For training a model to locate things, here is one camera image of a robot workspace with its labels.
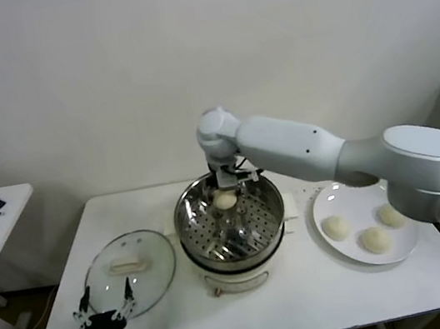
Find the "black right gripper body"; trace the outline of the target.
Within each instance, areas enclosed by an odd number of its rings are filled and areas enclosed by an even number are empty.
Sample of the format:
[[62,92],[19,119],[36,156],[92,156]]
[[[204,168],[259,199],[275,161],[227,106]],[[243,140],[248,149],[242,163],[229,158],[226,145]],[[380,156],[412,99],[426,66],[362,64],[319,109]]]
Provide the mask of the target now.
[[216,171],[217,187],[220,190],[233,189],[238,186],[238,176],[235,172],[228,169],[220,169]]

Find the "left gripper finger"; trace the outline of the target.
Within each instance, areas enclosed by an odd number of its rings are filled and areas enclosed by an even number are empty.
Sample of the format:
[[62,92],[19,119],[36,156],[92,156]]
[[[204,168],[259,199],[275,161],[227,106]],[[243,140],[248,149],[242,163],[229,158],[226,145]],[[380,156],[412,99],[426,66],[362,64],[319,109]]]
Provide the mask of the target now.
[[123,300],[120,308],[114,313],[115,320],[127,320],[134,312],[136,305],[129,277],[125,278]]
[[90,317],[89,298],[90,298],[89,289],[88,287],[84,287],[82,297],[78,304],[79,305],[78,310],[72,314],[73,319],[77,322],[80,328],[83,328],[89,322],[89,317]]

